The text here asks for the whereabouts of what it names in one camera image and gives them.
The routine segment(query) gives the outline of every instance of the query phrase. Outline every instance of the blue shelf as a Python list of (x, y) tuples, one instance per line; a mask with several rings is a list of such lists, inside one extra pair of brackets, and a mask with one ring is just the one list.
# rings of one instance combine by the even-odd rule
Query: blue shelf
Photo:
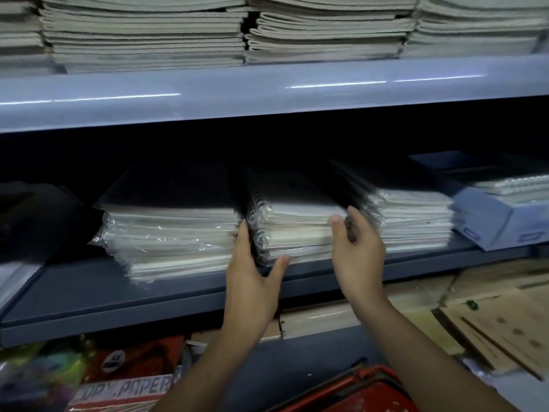
[(549, 94), (549, 54), (0, 78), (0, 133)]
[[(384, 279), (536, 256), (542, 246), (485, 252), (457, 236), (448, 249), (388, 255)], [(133, 284), (110, 257), (48, 265), (0, 322), (0, 344), (18, 346), (74, 334), (222, 309), (224, 272)], [(331, 260), (291, 265), (281, 298), (339, 288)]]

